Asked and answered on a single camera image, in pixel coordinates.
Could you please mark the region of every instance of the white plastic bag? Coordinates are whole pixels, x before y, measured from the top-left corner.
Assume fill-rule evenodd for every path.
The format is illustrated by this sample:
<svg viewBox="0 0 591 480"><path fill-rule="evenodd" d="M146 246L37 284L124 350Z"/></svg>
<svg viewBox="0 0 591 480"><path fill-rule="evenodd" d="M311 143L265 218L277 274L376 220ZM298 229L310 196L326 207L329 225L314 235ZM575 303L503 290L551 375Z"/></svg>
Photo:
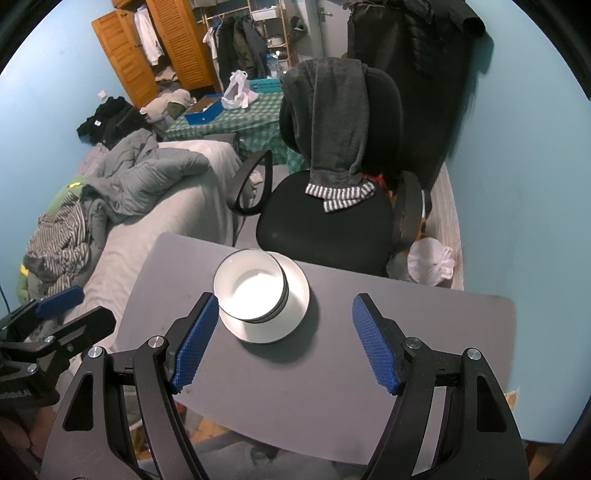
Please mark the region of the white plastic bag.
<svg viewBox="0 0 591 480"><path fill-rule="evenodd" d="M435 238L422 238L414 242L408 252L408 274L417 283L438 285L453 276L456 265L450 247Z"/></svg>
<svg viewBox="0 0 591 480"><path fill-rule="evenodd" d="M258 98L258 93L250 89L248 75L237 70L230 77L230 85L222 97L222 106L227 110L246 108Z"/></svg>

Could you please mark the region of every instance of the hanging clothes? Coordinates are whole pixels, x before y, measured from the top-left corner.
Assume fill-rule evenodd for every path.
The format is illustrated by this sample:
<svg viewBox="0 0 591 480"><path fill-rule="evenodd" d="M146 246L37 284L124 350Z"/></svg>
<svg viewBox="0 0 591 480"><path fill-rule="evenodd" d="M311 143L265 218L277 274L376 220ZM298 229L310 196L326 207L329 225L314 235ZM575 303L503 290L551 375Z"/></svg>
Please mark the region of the hanging clothes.
<svg viewBox="0 0 591 480"><path fill-rule="evenodd" d="M217 62L220 67L220 79L222 80L223 90L230 85L230 75L239 70L238 54L234 48L234 23L236 18L224 18L222 25L219 26L219 36L217 39Z"/></svg>
<svg viewBox="0 0 591 480"><path fill-rule="evenodd" d="M238 54L238 66L248 74L248 78L257 78L255 56L246 40L242 18L234 22L234 48Z"/></svg>
<svg viewBox="0 0 591 480"><path fill-rule="evenodd" d="M267 78L269 75L269 68L267 67L267 42L261 37L255 28L255 23L248 17L244 18L244 34L248 46L252 50L252 54L256 64L256 77L258 79Z"/></svg>
<svg viewBox="0 0 591 480"><path fill-rule="evenodd" d="M216 41L216 29L209 27L207 33L203 37L203 43L209 46L209 50L212 52L213 67L216 69L217 80L220 83L220 87L223 87L222 80L220 79L220 66L217 62L217 41Z"/></svg>
<svg viewBox="0 0 591 480"><path fill-rule="evenodd" d="M148 7L142 5L134 15L135 27L138 30L139 40L146 53L146 58L152 65L158 64L158 59L164 55L164 50L160 46L156 30L152 25Z"/></svg>

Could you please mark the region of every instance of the blue basket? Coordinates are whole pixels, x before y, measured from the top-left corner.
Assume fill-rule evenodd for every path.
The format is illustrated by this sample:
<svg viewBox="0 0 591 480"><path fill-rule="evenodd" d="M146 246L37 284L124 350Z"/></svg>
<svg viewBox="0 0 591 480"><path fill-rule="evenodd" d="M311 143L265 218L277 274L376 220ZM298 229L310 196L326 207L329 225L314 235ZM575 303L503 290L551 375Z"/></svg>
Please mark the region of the blue basket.
<svg viewBox="0 0 591 480"><path fill-rule="evenodd" d="M256 93L276 93L281 91L279 79L255 79L248 81L250 88Z"/></svg>

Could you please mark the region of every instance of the table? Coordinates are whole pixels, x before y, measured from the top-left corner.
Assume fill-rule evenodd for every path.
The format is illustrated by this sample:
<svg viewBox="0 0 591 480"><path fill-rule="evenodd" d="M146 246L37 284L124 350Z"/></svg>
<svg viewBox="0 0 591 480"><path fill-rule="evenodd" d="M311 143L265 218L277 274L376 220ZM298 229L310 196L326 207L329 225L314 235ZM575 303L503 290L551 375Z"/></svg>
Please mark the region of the table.
<svg viewBox="0 0 591 480"><path fill-rule="evenodd" d="M246 109L224 110L212 122L189 125L179 117L164 134L164 141L199 140L205 135L239 132L238 156L245 159L258 150L273 152L275 165L287 165L290 173L300 171L304 159L287 147L279 132L279 108L283 93L261 93Z"/></svg>
<svg viewBox="0 0 591 480"><path fill-rule="evenodd" d="M135 283L116 348L134 349L166 332L202 292L212 290L217 266L234 250L163 233ZM178 401L229 429L286 450L367 463L394 397L375 381L351 320L353 298L361 292L369 293L406 335L433 349L461 353L477 347L506 387L515 336L510 300L298 264L311 290L302 324L280 342L251 345L219 322L192 385ZM419 458L425 466L437 443L442 390L434 396Z"/></svg>

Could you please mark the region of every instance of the black jacket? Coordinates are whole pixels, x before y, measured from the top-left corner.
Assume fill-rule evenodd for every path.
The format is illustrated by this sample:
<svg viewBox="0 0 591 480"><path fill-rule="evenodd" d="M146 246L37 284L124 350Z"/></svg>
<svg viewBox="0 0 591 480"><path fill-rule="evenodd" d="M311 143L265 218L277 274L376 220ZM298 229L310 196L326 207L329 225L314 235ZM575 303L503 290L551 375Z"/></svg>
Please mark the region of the black jacket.
<svg viewBox="0 0 591 480"><path fill-rule="evenodd" d="M111 149L123 137L140 128L151 129L139 110L123 97L109 97L76 132L79 137L88 136L93 145L102 143Z"/></svg>
<svg viewBox="0 0 591 480"><path fill-rule="evenodd" d="M224 90L230 85L232 72L239 69L238 55L234 48L234 23L235 17L224 18L219 26L219 37L217 40L217 63L220 67L220 80Z"/></svg>
<svg viewBox="0 0 591 480"><path fill-rule="evenodd" d="M401 161L384 173L409 170L429 189L453 138L484 23L464 0L385 0L354 3L348 27L347 56L387 72L400 90Z"/></svg>

